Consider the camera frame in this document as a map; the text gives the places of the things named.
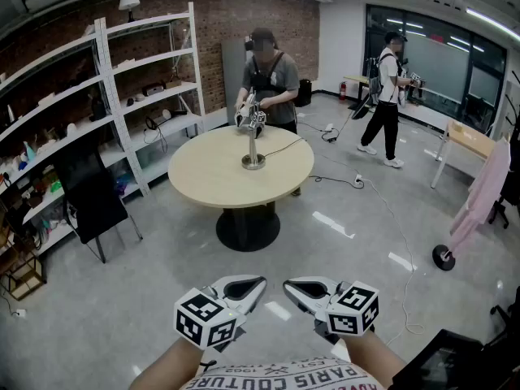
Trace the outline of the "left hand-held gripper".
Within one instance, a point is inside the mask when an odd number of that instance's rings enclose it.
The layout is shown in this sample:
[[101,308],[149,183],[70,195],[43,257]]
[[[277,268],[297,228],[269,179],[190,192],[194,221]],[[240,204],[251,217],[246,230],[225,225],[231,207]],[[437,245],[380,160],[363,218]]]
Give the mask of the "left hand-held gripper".
[[192,288],[174,304],[173,327],[198,349],[222,352],[245,334],[244,314],[254,310],[266,286],[260,275],[230,275]]

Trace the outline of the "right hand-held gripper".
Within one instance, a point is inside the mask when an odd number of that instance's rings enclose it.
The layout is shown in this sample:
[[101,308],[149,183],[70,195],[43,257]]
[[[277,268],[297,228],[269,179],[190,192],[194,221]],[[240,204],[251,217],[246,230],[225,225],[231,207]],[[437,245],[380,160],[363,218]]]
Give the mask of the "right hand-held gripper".
[[324,276],[284,281],[284,293],[304,313],[314,315],[314,331],[332,344],[341,337],[374,331],[379,316],[379,290],[360,281],[337,283]]

